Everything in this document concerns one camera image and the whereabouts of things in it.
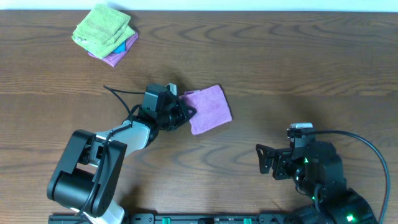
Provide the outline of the purple microfiber cloth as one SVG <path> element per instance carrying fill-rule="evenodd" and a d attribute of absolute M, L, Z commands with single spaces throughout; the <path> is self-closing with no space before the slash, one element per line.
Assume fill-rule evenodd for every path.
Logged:
<path fill-rule="evenodd" d="M 219 85 L 202 90 L 186 91 L 179 98 L 187 106 L 197 111 L 189 120 L 193 135 L 203 134 L 232 121 L 231 110 L 224 92 Z"/>

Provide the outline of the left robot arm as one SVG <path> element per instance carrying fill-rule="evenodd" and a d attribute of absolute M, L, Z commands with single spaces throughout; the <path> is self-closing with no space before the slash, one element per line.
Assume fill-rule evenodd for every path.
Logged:
<path fill-rule="evenodd" d="M 114 201 L 124 159 L 146 148 L 160 130 L 179 128 L 196 114 L 183 100 L 129 109 L 108 131 L 72 133 L 49 180 L 48 199 L 75 212 L 78 222 L 124 223 L 127 213 Z"/>

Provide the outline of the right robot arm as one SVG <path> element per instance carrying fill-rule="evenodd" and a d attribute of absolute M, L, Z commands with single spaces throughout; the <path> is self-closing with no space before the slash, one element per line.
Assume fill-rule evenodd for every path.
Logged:
<path fill-rule="evenodd" d="M 312 141 L 291 149 L 257 144 L 256 152 L 260 173 L 292 179 L 296 190 L 313 201 L 286 215 L 284 223 L 377 223 L 367 201 L 347 188 L 343 162 L 331 143 Z"/>

